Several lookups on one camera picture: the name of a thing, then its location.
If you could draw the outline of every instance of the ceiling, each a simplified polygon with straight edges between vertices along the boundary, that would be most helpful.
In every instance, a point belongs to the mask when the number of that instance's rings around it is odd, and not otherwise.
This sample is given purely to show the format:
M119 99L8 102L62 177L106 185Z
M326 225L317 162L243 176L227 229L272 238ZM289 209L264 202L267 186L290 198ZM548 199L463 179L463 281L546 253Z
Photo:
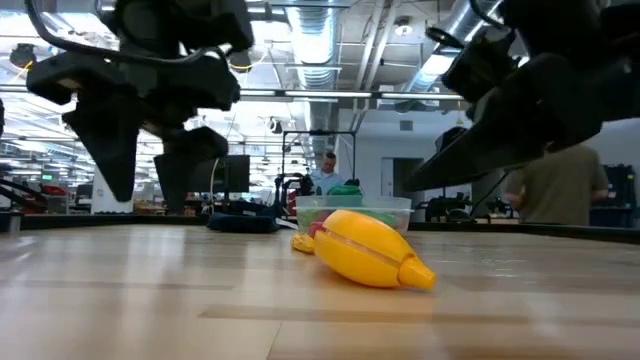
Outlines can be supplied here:
M86 5L83 3L84 0L73 1ZM37 36L28 17L19 8L21 2L22 0L11 0L10 6L0 5L0 97L5 103L7 121L0 158L25 158L26 156L35 159L29 162L19 160L11 162L14 167L22 169L51 168L51 164L57 164L58 167L67 166L69 169L76 168L76 173L82 171L83 176L69 176L68 182L75 185L78 182L88 181L93 172L93 162L84 151L82 144L76 141L75 134L67 129L60 118L62 113L73 110L74 104L58 106L29 93L7 92L13 88L6 85L20 88L25 84L27 72L16 68L8 59L17 44L35 45L34 53L38 60L57 52ZM383 21L380 26L372 29L371 17L375 10L375 1L353 0L352 3L351 8L341 10L339 15L336 39L339 56L334 60L334 65L339 69L336 88L340 90L354 88L368 33L378 33L378 38L375 40L375 44L378 44L386 21L394 21L394 19L385 20L385 14L389 11L387 6L382 11ZM405 36L391 32L382 54L383 65L379 66L375 73L374 89L381 85L392 85L398 88L399 85L411 79L424 60L424 55L421 59L420 48L425 40L425 24L433 25L445 19L452 3L453 0L401 2L400 7L397 8L396 19L401 16L408 17L413 31ZM117 38L91 13L54 13L45 14L45 16L58 27L56 32L58 36L94 46L117 49ZM300 84L295 71L296 59L291 45L289 26L276 22L254 22L252 26L256 37L256 44L250 51L253 67L247 74L236 74L239 83L243 88L298 89ZM341 130L349 127L353 117L350 111L344 109L340 111ZM281 148L279 144L282 141L281 135L273 134L269 130L270 122L279 121L285 129L307 130L310 126L308 112L309 104L306 102L243 101L234 105L233 109L226 113L217 110L201 110L199 116L189 120L186 126L187 128L209 126L227 136L231 144L243 142L245 145L232 146L232 152L253 155L255 158L252 162L255 165L252 171L256 175L252 175L252 180L260 178L261 183L270 186L273 176L279 172L278 159ZM456 125L461 116L462 114L458 111L443 115L440 112L398 114L394 111L371 110L365 114L358 135L437 136ZM400 120L412 120L413 131L401 132ZM24 138L27 141L6 140L17 138ZM309 160L313 157L313 151L307 146L308 144L310 142L303 137L302 146L294 147L287 161L297 162L299 165L293 165L292 168L287 166L287 171L303 172L305 164L314 166ZM157 138L145 133L140 135L137 184L155 181L156 175L151 160L161 151L162 146ZM265 157L275 161L263 161Z

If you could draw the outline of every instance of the man in blue shirt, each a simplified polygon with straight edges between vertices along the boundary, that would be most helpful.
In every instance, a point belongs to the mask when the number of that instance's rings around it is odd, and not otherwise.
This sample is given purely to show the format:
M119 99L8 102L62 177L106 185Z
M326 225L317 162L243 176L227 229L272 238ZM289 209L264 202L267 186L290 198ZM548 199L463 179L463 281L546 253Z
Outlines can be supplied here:
M318 188L320 188L320 194L326 195L327 191L332 187L344 184L344 180L334 171L335 167L336 154L332 152L326 153L322 161L322 168L316 169L311 173L311 180L313 180L316 194L318 194Z

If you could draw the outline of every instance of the wooden table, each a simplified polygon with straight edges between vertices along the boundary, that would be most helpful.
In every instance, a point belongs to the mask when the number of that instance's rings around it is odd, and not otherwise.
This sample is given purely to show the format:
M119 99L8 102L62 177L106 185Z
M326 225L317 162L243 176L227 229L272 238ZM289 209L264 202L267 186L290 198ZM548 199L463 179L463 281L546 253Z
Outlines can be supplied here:
M0 237L0 358L640 359L640 248L413 233L433 293L353 284L290 232Z

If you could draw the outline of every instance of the table surface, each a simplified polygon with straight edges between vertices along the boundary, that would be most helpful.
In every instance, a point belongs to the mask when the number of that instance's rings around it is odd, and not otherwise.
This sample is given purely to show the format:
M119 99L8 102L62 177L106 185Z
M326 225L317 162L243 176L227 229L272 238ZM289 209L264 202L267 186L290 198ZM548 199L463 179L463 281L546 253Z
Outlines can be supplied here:
M112 226L0 237L0 357L640 359L640 248L411 233L433 293L372 289L291 232Z

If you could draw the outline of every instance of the workbench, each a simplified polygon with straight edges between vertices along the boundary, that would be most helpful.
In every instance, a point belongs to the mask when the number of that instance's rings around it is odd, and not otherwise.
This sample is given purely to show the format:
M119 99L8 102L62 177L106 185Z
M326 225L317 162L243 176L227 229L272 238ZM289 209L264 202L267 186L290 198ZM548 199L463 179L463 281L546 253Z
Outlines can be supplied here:
M409 233L430 293L354 284L292 232L0 236L0 349L31 359L639 359L640 247Z

